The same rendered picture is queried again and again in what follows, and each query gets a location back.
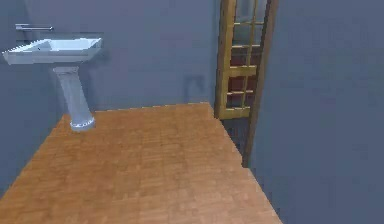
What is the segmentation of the wooden glazed room door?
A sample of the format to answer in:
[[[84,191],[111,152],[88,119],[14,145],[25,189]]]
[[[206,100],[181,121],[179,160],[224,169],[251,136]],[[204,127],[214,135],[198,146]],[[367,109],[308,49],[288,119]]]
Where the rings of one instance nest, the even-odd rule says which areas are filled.
[[[214,115],[249,116],[268,0],[220,0]]]

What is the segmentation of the white pedestal sink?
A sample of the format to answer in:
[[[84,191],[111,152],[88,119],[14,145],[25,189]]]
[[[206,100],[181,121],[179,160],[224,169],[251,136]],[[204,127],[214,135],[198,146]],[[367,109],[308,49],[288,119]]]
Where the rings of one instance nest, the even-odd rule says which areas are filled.
[[[9,65],[53,64],[52,71],[60,82],[70,127],[82,132],[94,127],[79,78],[79,65],[92,60],[102,48],[102,38],[42,39],[2,52]]]

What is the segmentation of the grey wall towel bar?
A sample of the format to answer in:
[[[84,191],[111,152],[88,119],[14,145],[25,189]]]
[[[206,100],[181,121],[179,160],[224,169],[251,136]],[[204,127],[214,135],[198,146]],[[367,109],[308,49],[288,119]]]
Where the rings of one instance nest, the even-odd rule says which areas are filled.
[[[52,31],[54,29],[53,26],[35,26],[32,24],[15,24],[16,31]]]

